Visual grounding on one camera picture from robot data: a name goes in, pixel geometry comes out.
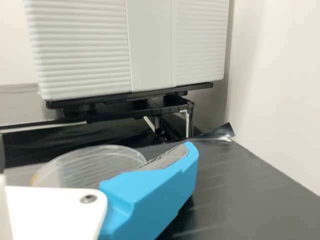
ribbed white housing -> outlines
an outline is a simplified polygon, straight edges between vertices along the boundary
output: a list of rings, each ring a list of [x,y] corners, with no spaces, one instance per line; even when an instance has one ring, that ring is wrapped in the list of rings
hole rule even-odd
[[[224,77],[229,0],[176,0],[172,79],[176,85]]]
[[[229,0],[23,0],[47,101],[220,80]]]
[[[125,0],[24,0],[45,100],[131,92]]]

petri dish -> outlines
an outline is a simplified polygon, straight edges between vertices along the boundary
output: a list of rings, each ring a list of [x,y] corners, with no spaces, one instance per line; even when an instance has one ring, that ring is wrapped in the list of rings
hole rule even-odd
[[[46,163],[32,177],[31,186],[98,189],[101,181],[134,171],[146,162],[140,152],[125,146],[84,147]]]

blue handle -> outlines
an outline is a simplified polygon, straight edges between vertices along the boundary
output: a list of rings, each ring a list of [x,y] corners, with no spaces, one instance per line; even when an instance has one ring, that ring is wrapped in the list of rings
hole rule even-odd
[[[133,171],[102,181],[108,199],[99,240],[152,240],[177,216],[195,189],[199,152],[185,142],[187,155],[164,169]]]

screw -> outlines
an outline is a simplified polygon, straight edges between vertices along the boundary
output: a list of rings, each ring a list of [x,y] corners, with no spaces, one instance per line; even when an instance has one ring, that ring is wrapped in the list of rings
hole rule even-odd
[[[80,202],[83,203],[83,204],[91,204],[91,203],[93,203],[95,200],[97,200],[97,196],[92,195],[92,194],[88,194],[88,195],[83,196],[83,197],[80,199]]]

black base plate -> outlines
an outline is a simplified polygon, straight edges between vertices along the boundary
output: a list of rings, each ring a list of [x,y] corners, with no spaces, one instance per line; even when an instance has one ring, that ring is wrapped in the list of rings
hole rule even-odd
[[[212,82],[204,82],[190,85],[183,85],[171,88],[164,88],[151,91],[141,91],[141,92],[128,92],[128,93],[119,93],[111,94],[104,96],[94,96],[94,97],[85,97],[77,99],[68,99],[68,100],[59,100],[59,101],[47,101],[46,107],[48,109],[62,109],[80,105],[90,105],[95,103],[121,103],[129,102],[136,100],[143,100],[147,98],[160,97],[165,95],[178,95],[185,96],[188,94],[188,91],[199,90],[199,89],[208,89],[212,88],[214,84]]]

